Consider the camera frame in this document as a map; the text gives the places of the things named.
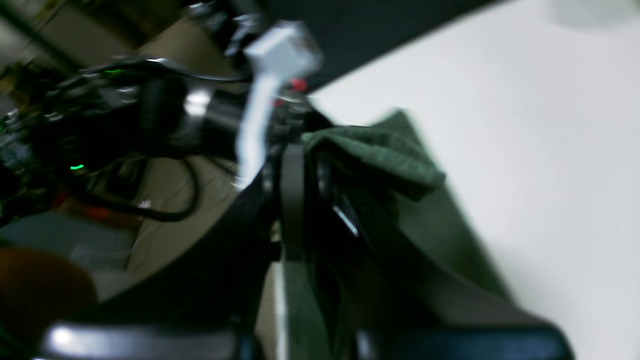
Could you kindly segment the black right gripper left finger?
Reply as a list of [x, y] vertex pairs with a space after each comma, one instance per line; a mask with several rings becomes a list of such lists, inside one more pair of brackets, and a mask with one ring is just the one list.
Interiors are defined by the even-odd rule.
[[254, 181], [194, 246], [146, 280], [52, 325], [42, 360], [263, 360], [254, 333], [282, 217], [284, 182], [306, 175], [300, 144], [275, 145]]

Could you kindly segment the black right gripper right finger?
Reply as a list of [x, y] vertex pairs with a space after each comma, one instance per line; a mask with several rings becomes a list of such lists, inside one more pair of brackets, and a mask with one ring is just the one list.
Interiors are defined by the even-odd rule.
[[332, 344], [348, 360], [573, 360], [557, 326], [423, 253], [361, 178], [314, 158], [314, 254]]

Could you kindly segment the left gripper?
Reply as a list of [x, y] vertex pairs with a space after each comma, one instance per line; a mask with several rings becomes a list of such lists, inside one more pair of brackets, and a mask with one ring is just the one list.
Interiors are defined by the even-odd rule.
[[309, 77], [255, 77], [243, 51], [279, 21], [301, 20], [275, 20], [251, 0], [188, 0], [141, 46], [141, 114], [163, 157], [268, 158], [285, 96]]

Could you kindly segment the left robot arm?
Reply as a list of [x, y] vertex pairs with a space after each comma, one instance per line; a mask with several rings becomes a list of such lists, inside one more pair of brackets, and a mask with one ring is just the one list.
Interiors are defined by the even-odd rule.
[[170, 158], [194, 184], [189, 157], [237, 164], [245, 189], [267, 160], [280, 97], [320, 70], [322, 52], [306, 25], [270, 19], [258, 5], [183, 0], [188, 19], [221, 41], [233, 75], [192, 71], [163, 57], [124, 55], [46, 81], [32, 109], [1, 118], [1, 225], [47, 212], [62, 191], [96, 207], [179, 222], [198, 207], [194, 194], [176, 212], [141, 208], [94, 191], [104, 171], [135, 158]]

